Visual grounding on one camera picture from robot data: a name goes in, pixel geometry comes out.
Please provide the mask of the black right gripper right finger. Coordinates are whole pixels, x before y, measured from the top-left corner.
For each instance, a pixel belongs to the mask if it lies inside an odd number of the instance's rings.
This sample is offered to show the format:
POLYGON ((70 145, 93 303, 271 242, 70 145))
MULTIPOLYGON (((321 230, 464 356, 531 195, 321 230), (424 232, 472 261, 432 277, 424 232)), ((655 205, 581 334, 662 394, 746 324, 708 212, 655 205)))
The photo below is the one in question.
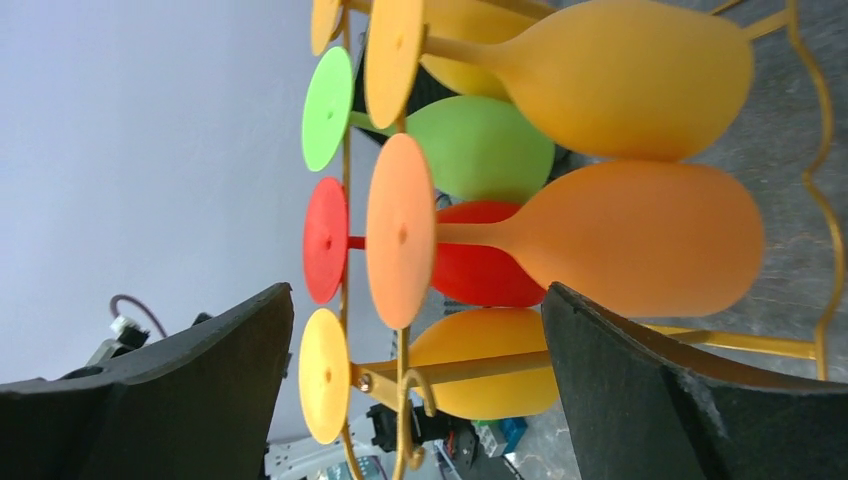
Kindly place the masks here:
POLYGON ((551 285, 545 337, 585 479, 843 479, 847 387, 738 363, 551 285))

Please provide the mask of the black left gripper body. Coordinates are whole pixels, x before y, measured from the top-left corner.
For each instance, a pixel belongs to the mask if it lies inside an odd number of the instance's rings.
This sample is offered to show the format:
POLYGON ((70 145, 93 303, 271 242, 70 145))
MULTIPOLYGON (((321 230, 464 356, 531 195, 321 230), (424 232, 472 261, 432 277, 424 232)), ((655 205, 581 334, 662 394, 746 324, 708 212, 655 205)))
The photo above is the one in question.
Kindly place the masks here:
MULTIPOLYGON (((150 337, 147 340, 147 343, 139 349, 149 346, 149 340, 150 337)), ((105 371, 105 368, 101 366, 102 363, 110 361, 120 356, 124 356, 126 354, 130 354, 131 352, 138 351, 139 349, 130 350, 128 348, 123 347, 117 341, 116 336, 114 338, 107 338, 97 347, 95 352, 92 354, 92 356, 89 358, 89 360, 83 367, 68 372, 67 374, 61 376, 60 380, 71 380, 76 378, 84 378, 98 375, 105 371)))

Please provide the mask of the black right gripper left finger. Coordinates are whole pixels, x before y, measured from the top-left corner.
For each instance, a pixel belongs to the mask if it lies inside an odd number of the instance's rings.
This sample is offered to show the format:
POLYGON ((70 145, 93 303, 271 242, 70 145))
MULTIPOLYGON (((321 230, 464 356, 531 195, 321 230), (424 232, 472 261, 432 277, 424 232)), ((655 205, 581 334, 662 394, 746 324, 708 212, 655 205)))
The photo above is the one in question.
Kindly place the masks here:
POLYGON ((164 340, 1 388, 5 479, 255 479, 294 326, 276 283, 164 340))

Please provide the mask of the orange plastic wine glass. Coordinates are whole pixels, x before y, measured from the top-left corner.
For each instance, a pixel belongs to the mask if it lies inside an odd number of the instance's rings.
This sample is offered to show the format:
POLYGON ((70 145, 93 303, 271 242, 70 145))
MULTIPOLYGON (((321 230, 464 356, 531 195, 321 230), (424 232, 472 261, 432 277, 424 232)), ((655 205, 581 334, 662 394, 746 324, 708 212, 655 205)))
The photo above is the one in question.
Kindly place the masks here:
POLYGON ((636 160, 568 173, 496 223, 438 223, 423 152, 394 135, 378 155, 366 215, 370 291, 387 326, 414 321, 441 242, 498 248, 539 285, 562 283, 623 317, 692 317, 750 289, 765 233, 753 197, 726 172, 636 160))

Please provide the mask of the gold wire wine glass rack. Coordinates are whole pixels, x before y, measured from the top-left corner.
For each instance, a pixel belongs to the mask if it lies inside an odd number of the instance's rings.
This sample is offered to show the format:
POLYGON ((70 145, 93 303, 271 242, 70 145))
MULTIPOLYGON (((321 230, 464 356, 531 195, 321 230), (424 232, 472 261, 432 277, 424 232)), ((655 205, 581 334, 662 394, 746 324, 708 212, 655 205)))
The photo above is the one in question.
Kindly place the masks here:
MULTIPOLYGON (((312 46, 314 51, 326 51, 329 40, 345 30, 346 18, 350 10, 357 9, 360 11, 365 11, 369 14, 371 20, 371 10, 374 2, 376 1, 316 2, 313 7, 312 27, 312 46)), ((429 26, 427 25, 427 5, 425 2, 423 3, 425 5, 425 28, 429 34, 435 36, 434 34, 432 34, 429 26)), ((538 21, 546 18, 547 16, 560 11, 553 10, 543 4, 538 4, 532 1, 503 1, 500 3, 500 8, 513 14, 530 18, 531 25, 528 28, 533 26, 538 21)), ((513 33, 506 39, 493 44, 498 44, 507 41, 517 36, 519 33, 527 30, 528 28, 513 33)), ((822 129, 821 140, 818 152, 814 159, 814 166, 820 166, 828 155, 830 142, 833 135, 833 109, 830 99, 830 92, 822 75, 821 68, 817 64, 812 52, 807 47, 800 34, 798 3, 795 1, 789 1, 785 4, 783 9, 775 12, 774 14, 760 20, 757 23, 740 28, 745 32, 748 40, 751 43, 751 46, 756 38, 768 35, 778 29, 785 29, 787 31, 790 45, 796 52, 797 56, 800 58, 802 64, 809 72, 809 76, 813 82, 817 94, 817 99, 820 104, 822 129)), ((471 42, 464 35, 451 36, 444 39, 460 40, 476 44, 486 44, 471 42)), ((405 113, 406 104, 400 116, 391 124, 386 126, 393 126, 396 128, 397 131, 394 135, 409 135, 406 132, 407 118, 405 116, 405 113)), ((679 161, 636 161, 691 164, 689 159, 690 157, 679 161)), ((598 162, 596 164, 624 160, 628 159, 598 157, 598 162)), ((603 306, 597 304, 591 299, 590 300, 595 304, 601 306, 602 308, 622 318, 643 325, 660 334, 663 334, 667 337, 670 337, 674 340, 677 340, 681 343, 692 346, 699 350, 711 353, 713 355, 777 373, 819 381, 829 381, 827 378, 826 335, 828 325, 840 302, 842 292, 845 286, 846 249, 844 244, 844 235, 840 227, 839 220, 837 219, 835 212, 827 197, 815 185, 813 180, 813 174, 814 167, 806 168, 802 175, 802 181, 805 188, 808 190, 809 194, 814 198, 815 202, 818 204, 824 217, 827 220, 832 237, 835 278, 834 288, 831 294, 830 302, 815 328, 814 338, 812 341, 798 341, 792 339, 756 336, 751 334, 722 332, 709 329, 686 329, 682 327, 664 326, 658 323, 659 317, 627 318, 604 308, 603 306)), ((400 380, 400 384, 396 389, 396 395, 400 402, 400 406, 399 408, 395 409, 397 412, 398 451, 395 470, 393 473, 395 478, 402 478, 408 469, 417 468, 421 464, 424 454, 423 449, 417 446, 411 438, 409 422, 411 410, 411 405, 409 401, 410 393, 412 391, 417 391, 420 394, 424 402, 425 411, 428 414, 433 414, 437 410, 429 383, 424 379, 422 374, 412 370, 409 367, 408 349, 413 344, 413 342, 431 325, 437 323, 438 321, 442 320, 443 318, 449 315, 453 315, 466 310, 475 310, 482 308, 527 308, 539 312, 542 317, 542 303, 548 292, 549 287, 555 283, 559 282, 554 282, 548 286, 541 286, 537 283, 545 290, 545 295, 542 301, 535 306, 481 307, 467 305, 465 303, 453 300, 436 290, 430 282, 430 285, 426 291, 426 296, 414 321, 409 326, 403 329, 394 329, 398 335, 399 344, 396 360, 391 363, 394 364, 395 375, 400 380)), ((371 389, 374 384, 375 381, 372 376, 369 374, 365 374, 359 378, 355 387, 371 394, 371 389)))

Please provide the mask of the red plastic wine glass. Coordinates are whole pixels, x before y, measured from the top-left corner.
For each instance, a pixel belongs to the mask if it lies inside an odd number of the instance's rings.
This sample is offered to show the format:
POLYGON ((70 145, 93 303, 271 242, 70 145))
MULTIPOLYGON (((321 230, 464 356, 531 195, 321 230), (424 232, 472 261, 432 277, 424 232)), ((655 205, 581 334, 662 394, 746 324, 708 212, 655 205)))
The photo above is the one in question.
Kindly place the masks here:
MULTIPOLYGON (((440 224, 495 223, 519 210, 498 201, 464 202, 437 212, 440 224)), ((308 203, 302 241, 305 284, 312 300, 328 303, 345 273, 348 251, 363 250, 365 238, 349 234, 349 212, 342 183, 325 177, 308 203)), ((531 307, 545 290, 507 253, 476 245, 438 245, 431 285, 443 295, 481 307, 531 307)))

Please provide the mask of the green plastic wine glass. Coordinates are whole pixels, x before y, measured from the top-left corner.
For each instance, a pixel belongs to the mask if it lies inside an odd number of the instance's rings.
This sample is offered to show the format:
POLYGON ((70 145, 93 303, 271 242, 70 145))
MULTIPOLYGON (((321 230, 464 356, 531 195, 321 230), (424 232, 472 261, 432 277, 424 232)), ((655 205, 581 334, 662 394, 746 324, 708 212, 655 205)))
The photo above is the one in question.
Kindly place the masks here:
MULTIPOLYGON (((349 127, 391 136, 353 109, 351 56, 340 46, 320 58, 302 115, 306 167, 319 172, 335 157, 349 127)), ((554 143, 513 105, 485 96, 458 95, 413 112, 406 132, 420 145, 435 188, 465 201, 524 203, 546 184, 554 143)))

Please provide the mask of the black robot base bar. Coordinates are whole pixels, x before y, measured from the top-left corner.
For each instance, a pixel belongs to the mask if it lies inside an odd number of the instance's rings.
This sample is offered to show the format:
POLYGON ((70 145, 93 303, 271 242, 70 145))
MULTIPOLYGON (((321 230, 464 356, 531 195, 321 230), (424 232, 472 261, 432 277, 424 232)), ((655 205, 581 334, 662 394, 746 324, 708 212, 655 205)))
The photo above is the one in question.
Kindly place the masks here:
MULTIPOLYGON (((408 469, 406 479, 520 479, 504 456, 491 456, 484 443, 489 431, 477 432, 471 421, 437 412, 428 416, 422 406, 411 413, 411 435, 424 448, 421 466, 408 469)), ((396 460, 397 414, 381 404, 351 421, 349 433, 354 460, 365 479, 390 479, 396 460)), ((338 439, 322 445, 312 438, 268 443, 261 479, 352 479, 345 446, 338 439)))

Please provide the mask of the green grey blue bricks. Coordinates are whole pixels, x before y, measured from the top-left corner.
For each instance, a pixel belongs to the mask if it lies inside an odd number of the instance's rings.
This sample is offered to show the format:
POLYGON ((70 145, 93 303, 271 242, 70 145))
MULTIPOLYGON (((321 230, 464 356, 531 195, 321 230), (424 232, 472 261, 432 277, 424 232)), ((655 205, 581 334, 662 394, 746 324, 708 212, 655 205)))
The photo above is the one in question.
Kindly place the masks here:
POLYGON ((527 423, 523 417, 476 420, 472 425, 483 451, 490 458, 513 453, 527 431, 527 423))

